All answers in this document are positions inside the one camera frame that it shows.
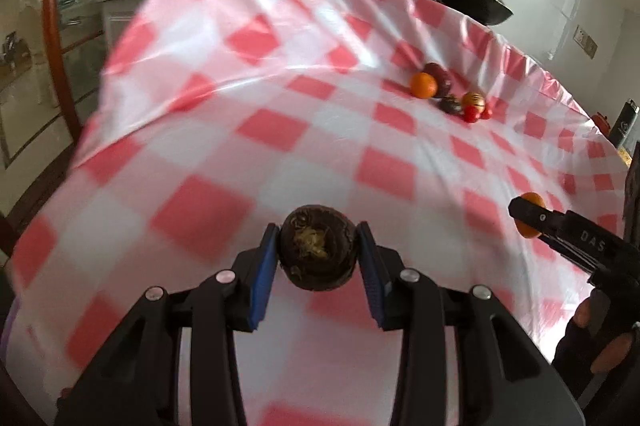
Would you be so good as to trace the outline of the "medium orange mandarin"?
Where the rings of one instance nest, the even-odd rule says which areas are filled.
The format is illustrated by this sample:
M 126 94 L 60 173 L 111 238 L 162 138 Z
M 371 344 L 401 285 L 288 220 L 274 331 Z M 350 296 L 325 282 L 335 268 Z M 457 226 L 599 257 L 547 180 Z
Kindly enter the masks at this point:
M 546 217 L 547 208 L 542 196 L 533 191 L 523 193 L 514 201 L 513 208 L 513 219 L 518 233 L 526 239 L 538 238 L 539 217 Z

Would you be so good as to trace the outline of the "red tomato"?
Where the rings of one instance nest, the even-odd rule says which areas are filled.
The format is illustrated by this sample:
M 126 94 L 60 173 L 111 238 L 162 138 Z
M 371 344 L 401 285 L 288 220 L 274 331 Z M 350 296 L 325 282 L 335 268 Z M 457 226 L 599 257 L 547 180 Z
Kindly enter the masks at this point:
M 480 117 L 483 120 L 490 120 L 492 118 L 492 108 L 490 105 L 486 105 L 483 112 L 480 113 Z
M 467 105 L 462 110 L 463 121 L 469 124 L 476 123 L 480 120 L 480 116 L 483 113 L 482 108 L 478 108 L 477 106 Z

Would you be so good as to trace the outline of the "small striped yellow melon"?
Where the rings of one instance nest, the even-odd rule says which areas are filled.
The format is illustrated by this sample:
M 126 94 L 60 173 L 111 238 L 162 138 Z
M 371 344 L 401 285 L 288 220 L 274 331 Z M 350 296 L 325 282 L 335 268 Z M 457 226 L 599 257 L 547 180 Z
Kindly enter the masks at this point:
M 461 107 L 466 109 L 468 107 L 475 108 L 479 113 L 482 113 L 486 107 L 486 99 L 479 92 L 466 92 L 461 100 Z

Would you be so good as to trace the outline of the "dark mangosteen back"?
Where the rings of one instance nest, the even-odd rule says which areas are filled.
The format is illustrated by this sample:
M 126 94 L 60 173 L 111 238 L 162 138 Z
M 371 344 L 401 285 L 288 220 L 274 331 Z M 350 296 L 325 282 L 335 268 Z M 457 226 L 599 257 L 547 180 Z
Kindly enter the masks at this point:
M 452 95 L 442 97 L 438 101 L 438 108 L 451 115 L 461 115 L 463 112 L 461 100 Z

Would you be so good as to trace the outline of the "wrinkled red apple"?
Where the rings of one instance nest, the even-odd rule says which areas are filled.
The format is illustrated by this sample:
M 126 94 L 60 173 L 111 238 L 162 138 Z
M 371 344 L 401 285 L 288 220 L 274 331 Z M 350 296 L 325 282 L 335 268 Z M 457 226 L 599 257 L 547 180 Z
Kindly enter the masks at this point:
M 444 98 L 449 95 L 451 90 L 451 76 L 449 72 L 436 62 L 427 62 L 423 68 L 423 72 L 431 75 L 437 85 L 434 98 Z

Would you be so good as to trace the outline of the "large orange mandarin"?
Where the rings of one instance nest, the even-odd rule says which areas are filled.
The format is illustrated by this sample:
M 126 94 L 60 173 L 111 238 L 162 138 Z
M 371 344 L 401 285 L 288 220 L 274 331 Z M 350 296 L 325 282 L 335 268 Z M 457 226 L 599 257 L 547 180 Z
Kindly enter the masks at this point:
M 418 72 L 411 76 L 409 90 L 413 97 L 431 99 L 438 92 L 438 84 L 433 75 L 426 72 Z

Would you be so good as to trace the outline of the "white kitchen cabinet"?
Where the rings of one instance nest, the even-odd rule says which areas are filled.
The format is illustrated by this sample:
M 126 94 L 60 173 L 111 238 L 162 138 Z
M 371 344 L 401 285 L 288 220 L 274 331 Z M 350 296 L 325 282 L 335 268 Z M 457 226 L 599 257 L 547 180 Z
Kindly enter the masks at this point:
M 107 53 L 110 54 L 144 0 L 93 1 L 100 8 Z

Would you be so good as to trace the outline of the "red small pot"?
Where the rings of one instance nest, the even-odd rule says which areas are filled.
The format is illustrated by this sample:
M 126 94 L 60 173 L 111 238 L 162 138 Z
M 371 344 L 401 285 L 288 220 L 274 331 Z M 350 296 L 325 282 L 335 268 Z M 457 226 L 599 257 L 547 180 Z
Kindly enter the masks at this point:
M 594 125 L 598 127 L 598 130 L 605 136 L 610 136 L 611 133 L 611 124 L 608 123 L 608 118 L 600 112 L 593 114 L 591 116 L 591 120 L 593 120 Z

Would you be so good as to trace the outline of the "black thermos bottle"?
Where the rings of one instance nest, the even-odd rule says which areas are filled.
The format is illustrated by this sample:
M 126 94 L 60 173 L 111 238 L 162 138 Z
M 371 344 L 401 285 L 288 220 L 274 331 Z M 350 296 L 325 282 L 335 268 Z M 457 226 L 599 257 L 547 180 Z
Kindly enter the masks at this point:
M 616 149 L 620 149 L 625 139 L 628 137 L 631 127 L 636 123 L 639 114 L 639 106 L 629 98 L 608 134 L 608 140 Z

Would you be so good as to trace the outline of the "red white checkered tablecloth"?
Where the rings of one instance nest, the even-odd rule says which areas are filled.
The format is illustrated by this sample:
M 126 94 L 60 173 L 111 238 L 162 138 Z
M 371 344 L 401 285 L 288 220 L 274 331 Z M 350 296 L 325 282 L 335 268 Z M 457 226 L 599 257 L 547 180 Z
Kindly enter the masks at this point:
M 492 118 L 413 97 L 427 62 Z M 305 204 L 366 221 L 445 287 L 487 285 L 551 356 L 588 285 L 509 202 L 535 191 L 621 233 L 626 173 L 550 73 L 431 0 L 146 0 L 13 254 L 6 368 L 50 422 L 148 287 L 195 287 Z

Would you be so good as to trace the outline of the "wooden glass sliding door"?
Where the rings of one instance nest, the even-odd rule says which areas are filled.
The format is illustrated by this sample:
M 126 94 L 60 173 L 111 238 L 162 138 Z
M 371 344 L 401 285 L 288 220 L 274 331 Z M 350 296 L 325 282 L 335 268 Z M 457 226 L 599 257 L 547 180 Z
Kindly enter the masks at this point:
M 61 115 L 70 132 L 72 143 L 36 177 L 9 215 L 1 217 L 1 252 L 6 256 L 13 254 L 21 232 L 35 217 L 35 213 L 43 207 L 43 203 L 50 198 L 53 191 L 61 185 L 82 131 L 79 116 L 73 107 L 72 90 L 64 70 L 65 48 L 61 44 L 58 22 L 54 20 L 54 0 L 43 0 L 40 21 L 44 43 L 44 63 L 51 68 L 53 91 L 61 102 Z

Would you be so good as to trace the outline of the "wall power socket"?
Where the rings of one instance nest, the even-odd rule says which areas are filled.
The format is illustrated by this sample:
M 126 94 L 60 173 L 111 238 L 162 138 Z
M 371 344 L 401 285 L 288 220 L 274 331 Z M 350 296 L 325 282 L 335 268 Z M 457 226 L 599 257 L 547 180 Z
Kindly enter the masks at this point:
M 576 27 L 573 38 L 574 42 L 590 59 L 593 59 L 594 56 L 596 56 L 598 44 L 594 42 L 594 39 L 584 30 L 583 27 Z

